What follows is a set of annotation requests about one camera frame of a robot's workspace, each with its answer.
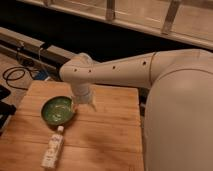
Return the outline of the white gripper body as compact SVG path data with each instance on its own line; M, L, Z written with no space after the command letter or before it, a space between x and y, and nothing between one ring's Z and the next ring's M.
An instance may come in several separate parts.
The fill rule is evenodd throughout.
M92 101L92 90L88 83L72 84L71 90L76 104L89 104Z

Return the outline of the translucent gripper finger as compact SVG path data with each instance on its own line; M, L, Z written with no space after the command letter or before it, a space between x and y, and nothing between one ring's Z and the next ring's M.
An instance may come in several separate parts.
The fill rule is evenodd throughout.
M90 101L90 102L89 102L89 106L90 106L94 111L97 111L97 108L96 108L96 105L95 105L95 102L94 102L94 101Z

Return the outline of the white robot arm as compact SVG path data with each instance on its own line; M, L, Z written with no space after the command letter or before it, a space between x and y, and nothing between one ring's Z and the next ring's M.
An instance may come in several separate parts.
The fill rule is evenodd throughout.
M75 101L92 100L90 85L147 88L145 171L213 171L213 53L152 52L103 63L80 53L60 68Z

